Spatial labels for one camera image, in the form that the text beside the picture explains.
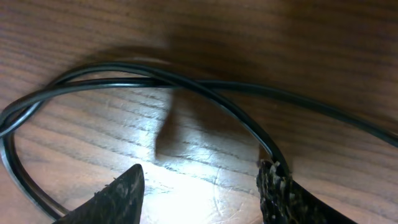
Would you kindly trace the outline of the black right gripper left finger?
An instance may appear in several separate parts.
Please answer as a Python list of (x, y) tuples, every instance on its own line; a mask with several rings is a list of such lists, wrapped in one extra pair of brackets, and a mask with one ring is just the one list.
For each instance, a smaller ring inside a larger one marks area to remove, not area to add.
[(139, 224), (144, 190), (142, 166), (135, 164), (55, 224)]

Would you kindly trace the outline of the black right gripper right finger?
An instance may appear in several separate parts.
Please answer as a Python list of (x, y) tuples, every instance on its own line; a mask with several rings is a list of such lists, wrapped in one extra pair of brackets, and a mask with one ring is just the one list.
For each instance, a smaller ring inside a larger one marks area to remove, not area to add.
[(264, 224), (356, 224), (283, 176), (278, 162), (259, 164), (256, 185)]

